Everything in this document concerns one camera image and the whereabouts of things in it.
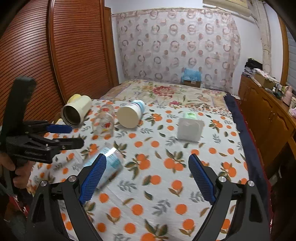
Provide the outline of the person's left hand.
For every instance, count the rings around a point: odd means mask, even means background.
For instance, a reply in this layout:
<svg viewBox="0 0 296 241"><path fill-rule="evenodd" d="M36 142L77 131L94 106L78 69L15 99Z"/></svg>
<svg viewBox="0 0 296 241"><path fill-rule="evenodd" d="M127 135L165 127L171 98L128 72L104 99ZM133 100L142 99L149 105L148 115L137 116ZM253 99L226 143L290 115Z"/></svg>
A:
<svg viewBox="0 0 296 241"><path fill-rule="evenodd" d="M27 161L23 166L16 168L10 157L6 153L1 153L1 165L16 174L13 179L16 188L26 188L34 164L35 162Z"/></svg>

